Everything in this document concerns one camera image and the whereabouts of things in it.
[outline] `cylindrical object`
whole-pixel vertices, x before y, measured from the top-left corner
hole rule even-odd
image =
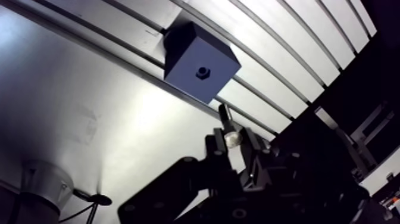
[[[222,126],[224,127],[224,138],[228,148],[236,147],[240,144],[242,137],[233,125],[232,115],[229,107],[226,104],[221,104],[218,107],[218,113],[221,118]]]
[[[37,195],[61,210],[74,189],[72,179],[60,168],[43,162],[30,161],[24,165],[21,193]]]
[[[58,223],[59,209],[41,196],[21,193],[14,203],[8,224]]]

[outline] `wire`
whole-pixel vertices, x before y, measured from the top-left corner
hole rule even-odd
[[[60,221],[58,221],[58,223],[65,222],[65,221],[68,221],[68,220],[70,220],[70,219],[72,219],[72,218],[75,218],[76,216],[78,216],[78,215],[80,215],[80,214],[82,214],[82,213],[88,211],[88,210],[89,210],[91,207],[93,207],[94,205],[95,205],[95,203],[93,203],[93,204],[87,206],[87,207],[84,208],[82,211],[78,211],[77,213],[73,214],[73,215],[70,216],[70,217],[66,217],[65,219],[61,219]]]

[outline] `black mechanical part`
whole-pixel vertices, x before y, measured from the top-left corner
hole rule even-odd
[[[227,117],[221,114],[223,122]],[[241,174],[229,162],[225,133],[214,129],[206,136],[204,160],[182,158],[121,205],[121,223],[399,223],[388,219],[385,210],[366,212],[365,205],[376,205],[368,192],[350,172],[332,169],[329,158],[339,157],[341,149],[345,154],[345,148],[331,139],[336,138],[331,130],[323,132],[321,141],[329,140],[335,150],[310,154],[266,146],[243,128],[240,150],[246,169]],[[210,196],[177,217],[202,189]]]

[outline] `mounting hole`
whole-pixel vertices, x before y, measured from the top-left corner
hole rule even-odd
[[[199,69],[199,74],[206,74],[206,72],[207,72],[207,69],[205,67],[201,67]]]
[[[232,211],[232,217],[235,219],[244,219],[247,216],[247,211],[244,209],[235,209]]]

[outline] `bolt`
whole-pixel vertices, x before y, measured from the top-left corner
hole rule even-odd
[[[211,73],[210,69],[205,68],[205,67],[201,67],[201,68],[196,72],[196,77],[199,78],[199,79],[201,79],[201,80],[204,80],[204,79],[209,78],[210,73]]]

